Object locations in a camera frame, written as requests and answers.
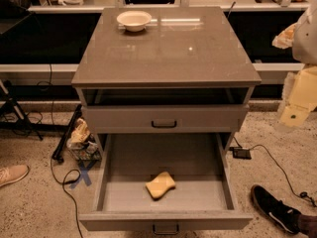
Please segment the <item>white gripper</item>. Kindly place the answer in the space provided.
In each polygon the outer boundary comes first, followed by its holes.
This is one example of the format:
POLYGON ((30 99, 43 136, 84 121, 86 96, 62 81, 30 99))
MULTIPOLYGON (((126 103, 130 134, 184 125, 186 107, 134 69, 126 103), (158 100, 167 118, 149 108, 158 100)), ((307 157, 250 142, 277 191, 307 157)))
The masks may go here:
MULTIPOLYGON (((275 36, 272 45, 278 49, 291 48, 296 24, 292 24, 275 36)), ((278 121, 287 127, 299 127, 317 107, 317 66, 306 66, 294 77, 288 105, 278 109, 278 121)))

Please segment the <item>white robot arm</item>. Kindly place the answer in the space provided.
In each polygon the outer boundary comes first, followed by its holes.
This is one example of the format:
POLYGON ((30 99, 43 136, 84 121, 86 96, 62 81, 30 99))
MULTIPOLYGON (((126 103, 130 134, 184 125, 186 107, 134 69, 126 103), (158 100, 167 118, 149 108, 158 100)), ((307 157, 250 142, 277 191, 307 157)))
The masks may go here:
POLYGON ((277 111, 280 125, 295 128, 317 107, 317 0, 272 44, 280 49, 292 48, 293 58, 304 64, 300 72, 287 74, 277 111))

